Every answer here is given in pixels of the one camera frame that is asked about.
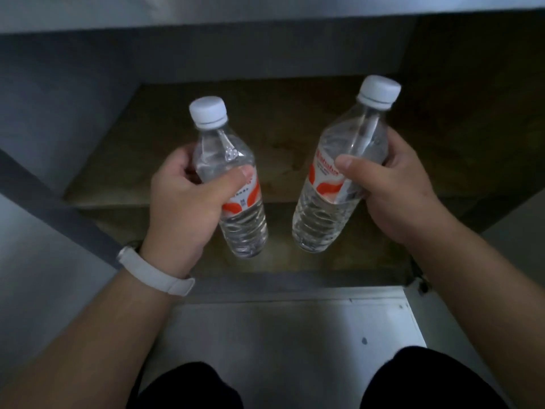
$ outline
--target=white floor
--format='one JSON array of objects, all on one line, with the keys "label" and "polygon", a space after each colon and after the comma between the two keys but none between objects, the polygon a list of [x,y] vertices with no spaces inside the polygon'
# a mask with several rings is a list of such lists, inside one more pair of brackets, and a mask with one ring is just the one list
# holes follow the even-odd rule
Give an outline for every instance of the white floor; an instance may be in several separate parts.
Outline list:
[{"label": "white floor", "polygon": [[344,289],[174,310],[142,388],[203,361],[246,408],[358,408],[378,368],[402,347],[426,346],[403,289]]}]

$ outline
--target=white watch strap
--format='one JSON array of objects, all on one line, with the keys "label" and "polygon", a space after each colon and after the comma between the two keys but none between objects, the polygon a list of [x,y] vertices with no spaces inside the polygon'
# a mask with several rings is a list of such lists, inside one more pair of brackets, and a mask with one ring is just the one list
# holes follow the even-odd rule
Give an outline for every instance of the white watch strap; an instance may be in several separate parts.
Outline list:
[{"label": "white watch strap", "polygon": [[151,266],[131,247],[123,247],[117,255],[117,261],[147,286],[168,294],[185,297],[195,285],[194,278],[177,279]]}]

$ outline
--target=black pants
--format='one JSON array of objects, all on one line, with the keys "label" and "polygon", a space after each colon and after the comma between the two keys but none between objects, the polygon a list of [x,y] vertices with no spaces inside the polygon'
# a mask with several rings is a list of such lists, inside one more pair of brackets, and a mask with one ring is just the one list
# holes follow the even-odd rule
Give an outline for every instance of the black pants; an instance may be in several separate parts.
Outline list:
[{"label": "black pants", "polygon": [[[507,405],[476,373],[453,358],[423,347],[406,347],[373,376],[360,408],[501,407]],[[129,409],[241,409],[240,395],[205,363],[187,363],[157,378]]]}]

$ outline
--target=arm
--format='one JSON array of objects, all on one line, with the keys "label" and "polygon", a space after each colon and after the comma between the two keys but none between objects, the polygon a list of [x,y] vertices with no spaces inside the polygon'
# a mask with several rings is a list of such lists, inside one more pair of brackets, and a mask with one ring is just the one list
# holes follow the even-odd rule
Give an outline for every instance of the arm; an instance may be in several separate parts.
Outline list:
[{"label": "arm", "polygon": [[[184,278],[246,183],[249,167],[206,185],[191,177],[191,147],[170,155],[152,180],[150,227],[141,255]],[[121,270],[83,312],[0,393],[5,408],[123,408],[175,298]]]},{"label": "arm", "polygon": [[412,254],[501,384],[521,405],[545,402],[545,290],[440,203],[416,152],[389,132],[386,166],[341,155],[369,192],[375,223]]}]

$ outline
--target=bottle cap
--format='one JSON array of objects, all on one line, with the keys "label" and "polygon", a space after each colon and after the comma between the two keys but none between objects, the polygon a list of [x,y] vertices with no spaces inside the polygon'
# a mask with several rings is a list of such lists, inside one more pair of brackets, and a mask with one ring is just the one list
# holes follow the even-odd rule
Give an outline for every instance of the bottle cap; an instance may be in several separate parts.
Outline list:
[{"label": "bottle cap", "polygon": [[361,84],[358,101],[378,110],[388,110],[396,101],[401,85],[387,77],[367,76]]},{"label": "bottle cap", "polygon": [[221,97],[204,96],[189,105],[189,113],[200,129],[219,128],[227,122],[227,109]]}]

